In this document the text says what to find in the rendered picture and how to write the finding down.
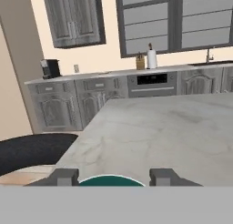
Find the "grey base cupboard run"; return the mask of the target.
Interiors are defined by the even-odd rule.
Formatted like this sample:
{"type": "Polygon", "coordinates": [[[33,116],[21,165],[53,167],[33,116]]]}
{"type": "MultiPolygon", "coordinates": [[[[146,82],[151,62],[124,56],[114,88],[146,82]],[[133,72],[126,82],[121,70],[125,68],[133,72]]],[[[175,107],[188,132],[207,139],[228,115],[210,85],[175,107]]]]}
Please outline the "grey base cupboard run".
{"type": "Polygon", "coordinates": [[[42,132],[82,131],[109,99],[128,97],[127,77],[106,73],[25,83],[42,132]]]}
{"type": "Polygon", "coordinates": [[[200,68],[177,73],[179,95],[233,92],[233,66],[200,68]]]}

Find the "grey dishwasher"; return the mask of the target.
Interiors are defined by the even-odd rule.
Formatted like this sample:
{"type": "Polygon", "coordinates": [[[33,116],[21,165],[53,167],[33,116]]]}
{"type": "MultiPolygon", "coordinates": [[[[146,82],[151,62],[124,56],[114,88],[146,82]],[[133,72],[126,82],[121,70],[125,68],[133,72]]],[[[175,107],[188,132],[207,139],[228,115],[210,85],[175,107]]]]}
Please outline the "grey dishwasher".
{"type": "Polygon", "coordinates": [[[129,97],[166,97],[177,93],[177,72],[148,73],[127,77],[129,97]]]}

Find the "teal cup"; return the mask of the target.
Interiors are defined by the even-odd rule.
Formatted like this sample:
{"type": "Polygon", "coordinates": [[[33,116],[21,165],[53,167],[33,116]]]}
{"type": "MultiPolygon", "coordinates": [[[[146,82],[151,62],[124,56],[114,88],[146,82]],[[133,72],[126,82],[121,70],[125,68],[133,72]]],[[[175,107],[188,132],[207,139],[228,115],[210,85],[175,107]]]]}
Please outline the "teal cup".
{"type": "Polygon", "coordinates": [[[79,182],[86,187],[144,187],[140,181],[119,175],[100,175],[79,182]]]}

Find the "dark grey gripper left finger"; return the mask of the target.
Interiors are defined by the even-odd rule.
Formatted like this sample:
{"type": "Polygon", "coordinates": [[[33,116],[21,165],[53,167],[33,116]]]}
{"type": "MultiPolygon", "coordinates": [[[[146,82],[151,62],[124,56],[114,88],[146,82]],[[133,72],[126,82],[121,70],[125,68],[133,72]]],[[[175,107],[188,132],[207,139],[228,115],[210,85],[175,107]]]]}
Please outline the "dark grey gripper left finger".
{"type": "Polygon", "coordinates": [[[30,183],[30,186],[63,187],[78,186],[79,170],[77,168],[57,168],[47,178],[30,183]]]}

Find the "black coffee machine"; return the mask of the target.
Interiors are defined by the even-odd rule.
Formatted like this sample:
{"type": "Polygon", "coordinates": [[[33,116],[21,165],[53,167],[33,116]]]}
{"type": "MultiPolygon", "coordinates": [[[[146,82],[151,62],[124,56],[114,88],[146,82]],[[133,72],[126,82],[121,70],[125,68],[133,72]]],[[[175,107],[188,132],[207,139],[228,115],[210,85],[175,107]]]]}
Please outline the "black coffee machine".
{"type": "Polygon", "coordinates": [[[60,77],[60,69],[57,59],[43,59],[40,61],[43,69],[43,79],[60,77]]]}

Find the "wooden knife block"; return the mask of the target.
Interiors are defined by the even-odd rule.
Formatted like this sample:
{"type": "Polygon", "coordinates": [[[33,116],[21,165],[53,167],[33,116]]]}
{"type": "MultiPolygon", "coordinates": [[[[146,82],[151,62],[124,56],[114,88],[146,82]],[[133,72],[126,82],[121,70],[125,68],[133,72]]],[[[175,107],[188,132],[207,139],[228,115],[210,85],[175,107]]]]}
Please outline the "wooden knife block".
{"type": "Polygon", "coordinates": [[[145,57],[143,54],[138,53],[136,56],[137,70],[143,70],[145,68],[145,57]]]}

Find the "steel sink tap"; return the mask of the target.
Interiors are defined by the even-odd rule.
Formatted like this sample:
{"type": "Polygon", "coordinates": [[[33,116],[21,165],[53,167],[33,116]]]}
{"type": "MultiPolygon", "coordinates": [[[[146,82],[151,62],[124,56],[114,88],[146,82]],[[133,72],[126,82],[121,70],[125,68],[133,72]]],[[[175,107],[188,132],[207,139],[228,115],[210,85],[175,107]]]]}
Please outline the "steel sink tap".
{"type": "Polygon", "coordinates": [[[208,64],[210,61],[214,60],[214,56],[210,54],[210,51],[214,49],[215,47],[208,48],[207,50],[207,56],[206,56],[206,63],[208,64]]]}

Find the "grey framed window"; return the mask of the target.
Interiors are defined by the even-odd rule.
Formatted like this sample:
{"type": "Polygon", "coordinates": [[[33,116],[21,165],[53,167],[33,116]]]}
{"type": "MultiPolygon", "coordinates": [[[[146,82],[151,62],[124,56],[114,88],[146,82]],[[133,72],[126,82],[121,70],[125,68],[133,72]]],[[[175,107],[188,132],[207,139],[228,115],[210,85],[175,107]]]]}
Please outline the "grey framed window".
{"type": "Polygon", "coordinates": [[[116,0],[123,58],[233,46],[233,0],[116,0]]]}

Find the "dark sink basin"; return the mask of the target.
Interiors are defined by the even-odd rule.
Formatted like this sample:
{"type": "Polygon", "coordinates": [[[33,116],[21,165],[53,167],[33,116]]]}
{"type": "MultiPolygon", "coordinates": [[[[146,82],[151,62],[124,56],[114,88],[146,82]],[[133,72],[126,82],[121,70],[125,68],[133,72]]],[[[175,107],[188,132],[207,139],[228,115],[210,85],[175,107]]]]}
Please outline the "dark sink basin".
{"type": "Polygon", "coordinates": [[[224,64],[233,64],[233,60],[225,60],[225,61],[210,61],[210,62],[201,62],[188,64],[189,66],[211,66],[211,65],[224,65],[224,64]]]}

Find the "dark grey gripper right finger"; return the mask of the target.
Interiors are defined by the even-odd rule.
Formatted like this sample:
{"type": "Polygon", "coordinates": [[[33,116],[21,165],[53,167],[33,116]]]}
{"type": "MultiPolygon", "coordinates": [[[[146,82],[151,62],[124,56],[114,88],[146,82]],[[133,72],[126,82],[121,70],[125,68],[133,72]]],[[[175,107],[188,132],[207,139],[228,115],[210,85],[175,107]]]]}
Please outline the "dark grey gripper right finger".
{"type": "Polygon", "coordinates": [[[161,187],[195,187],[200,184],[181,178],[172,168],[151,168],[149,170],[150,186],[161,187]]]}

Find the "grey wall cupboard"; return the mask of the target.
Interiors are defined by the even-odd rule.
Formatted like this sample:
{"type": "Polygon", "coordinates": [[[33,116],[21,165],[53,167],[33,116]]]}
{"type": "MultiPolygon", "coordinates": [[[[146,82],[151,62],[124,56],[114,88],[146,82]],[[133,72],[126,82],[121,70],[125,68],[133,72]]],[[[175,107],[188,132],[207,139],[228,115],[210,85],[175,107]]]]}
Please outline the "grey wall cupboard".
{"type": "Polygon", "coordinates": [[[106,42],[102,0],[44,0],[54,48],[106,42]]]}

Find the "white paper towel roll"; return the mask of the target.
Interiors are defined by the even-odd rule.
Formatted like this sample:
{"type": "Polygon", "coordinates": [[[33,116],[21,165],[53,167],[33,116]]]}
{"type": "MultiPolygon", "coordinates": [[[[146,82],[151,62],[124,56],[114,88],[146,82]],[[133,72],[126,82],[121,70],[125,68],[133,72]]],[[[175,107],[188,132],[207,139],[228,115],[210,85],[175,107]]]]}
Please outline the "white paper towel roll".
{"type": "Polygon", "coordinates": [[[147,68],[148,69],[155,69],[157,67],[157,52],[152,47],[152,44],[148,44],[147,50],[147,68]]]}

